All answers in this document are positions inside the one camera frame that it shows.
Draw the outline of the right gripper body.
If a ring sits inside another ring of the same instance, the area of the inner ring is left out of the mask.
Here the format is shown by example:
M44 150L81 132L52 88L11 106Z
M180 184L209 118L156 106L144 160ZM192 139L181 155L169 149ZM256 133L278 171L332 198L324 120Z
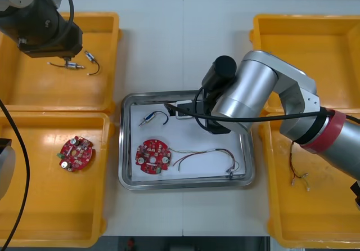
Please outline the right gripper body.
M202 104L200 107L202 108L202 113L206 115L210 115L212 109L215 106L216 98L219 96L218 93L208 93L207 91L198 91L195 94L195 97L193 99L193 112L197 113L197 99L199 96L202 96ZM213 135L223 135L230 133L230 130L225 128L224 126L220 125L216 121L213 120L207 120L205 119L205 124L202 124L200 122L199 118L195 118L197 124L205 131L208 131L209 133Z

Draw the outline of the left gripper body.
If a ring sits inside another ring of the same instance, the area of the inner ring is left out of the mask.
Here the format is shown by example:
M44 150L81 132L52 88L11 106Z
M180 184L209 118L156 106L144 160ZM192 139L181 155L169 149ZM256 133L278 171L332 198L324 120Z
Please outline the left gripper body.
M83 48L83 32L75 24L71 26L67 35L58 43L47 48L30 48L30 45L20 44L19 50L31 58L59 57L73 58Z

